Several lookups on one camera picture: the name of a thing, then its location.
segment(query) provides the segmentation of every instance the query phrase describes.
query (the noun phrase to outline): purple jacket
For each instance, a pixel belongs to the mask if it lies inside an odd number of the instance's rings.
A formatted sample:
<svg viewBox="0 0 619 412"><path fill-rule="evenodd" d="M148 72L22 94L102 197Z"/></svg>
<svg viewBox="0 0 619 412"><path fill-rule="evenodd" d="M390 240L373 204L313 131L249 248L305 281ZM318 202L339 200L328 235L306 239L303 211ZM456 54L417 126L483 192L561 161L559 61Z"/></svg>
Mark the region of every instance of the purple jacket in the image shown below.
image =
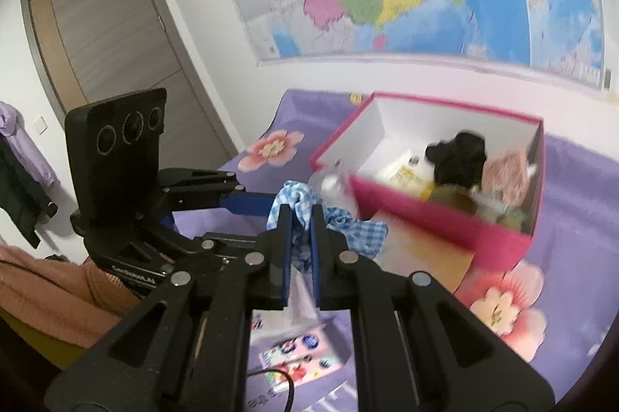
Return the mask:
<svg viewBox="0 0 619 412"><path fill-rule="evenodd" d="M17 117L16 109L0 101L0 133L24 169L47 188L57 180L56 174L24 128L17 123Z"/></svg>

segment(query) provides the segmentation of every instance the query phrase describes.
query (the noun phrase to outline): open box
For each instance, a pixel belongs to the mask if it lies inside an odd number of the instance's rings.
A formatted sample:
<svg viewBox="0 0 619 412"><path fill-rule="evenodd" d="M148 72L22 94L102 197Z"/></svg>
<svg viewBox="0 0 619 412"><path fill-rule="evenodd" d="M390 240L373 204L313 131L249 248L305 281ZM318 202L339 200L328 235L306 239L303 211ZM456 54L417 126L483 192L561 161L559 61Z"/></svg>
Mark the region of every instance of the open box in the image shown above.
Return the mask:
<svg viewBox="0 0 619 412"><path fill-rule="evenodd" d="M528 163L537 165L521 206L528 216L522 233L424 202L377 180L377 173L406 149L425 152L428 144L451 140L462 130L485 138L488 158L526 148ZM506 271L524 256L535 233L544 184L544 123L505 110L377 92L312 155L310 163L315 170L338 166L352 174L361 217L385 209L474 251L479 267Z"/></svg>

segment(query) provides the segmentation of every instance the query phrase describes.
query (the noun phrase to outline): brown knit sweater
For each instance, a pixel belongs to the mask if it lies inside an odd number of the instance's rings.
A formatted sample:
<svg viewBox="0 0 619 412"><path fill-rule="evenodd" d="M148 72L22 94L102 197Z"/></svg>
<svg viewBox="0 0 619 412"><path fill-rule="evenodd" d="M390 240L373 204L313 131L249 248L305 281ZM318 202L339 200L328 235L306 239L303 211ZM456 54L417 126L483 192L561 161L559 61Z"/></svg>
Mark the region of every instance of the brown knit sweater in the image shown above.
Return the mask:
<svg viewBox="0 0 619 412"><path fill-rule="evenodd" d="M91 347L138 303L92 262L40 260L0 245L0 308L51 337Z"/></svg>

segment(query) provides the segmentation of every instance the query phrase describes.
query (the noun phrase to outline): pink flower print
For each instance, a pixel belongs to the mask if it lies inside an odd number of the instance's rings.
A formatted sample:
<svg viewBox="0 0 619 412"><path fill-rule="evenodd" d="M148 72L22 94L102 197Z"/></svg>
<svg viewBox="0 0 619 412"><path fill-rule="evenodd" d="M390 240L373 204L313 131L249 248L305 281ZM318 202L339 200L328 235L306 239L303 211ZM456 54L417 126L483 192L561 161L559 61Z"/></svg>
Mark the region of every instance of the pink flower print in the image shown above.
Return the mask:
<svg viewBox="0 0 619 412"><path fill-rule="evenodd" d="M539 267L521 260L507 273L470 270L455 296L503 342L531 362L544 342L546 316L531 307L544 286Z"/></svg>
<svg viewBox="0 0 619 412"><path fill-rule="evenodd" d="M292 133L284 130L274 131L266 138L260 138L247 149L249 155L240 160L238 168L247 173L255 171L267 162L280 168L295 156L295 145L301 143L303 137L304 134L299 131Z"/></svg>

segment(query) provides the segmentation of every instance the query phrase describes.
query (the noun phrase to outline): gray door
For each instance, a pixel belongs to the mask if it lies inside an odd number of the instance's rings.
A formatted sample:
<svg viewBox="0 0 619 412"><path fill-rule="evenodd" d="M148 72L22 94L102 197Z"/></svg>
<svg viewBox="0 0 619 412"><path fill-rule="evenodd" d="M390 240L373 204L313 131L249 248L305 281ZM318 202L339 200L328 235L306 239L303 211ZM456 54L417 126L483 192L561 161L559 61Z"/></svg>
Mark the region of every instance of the gray door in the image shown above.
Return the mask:
<svg viewBox="0 0 619 412"><path fill-rule="evenodd" d="M188 71L195 71L181 64L153 0L30 0L30 11L41 58L65 112L165 87L160 166L214 169L230 159L230 139L211 124L188 79Z"/></svg>

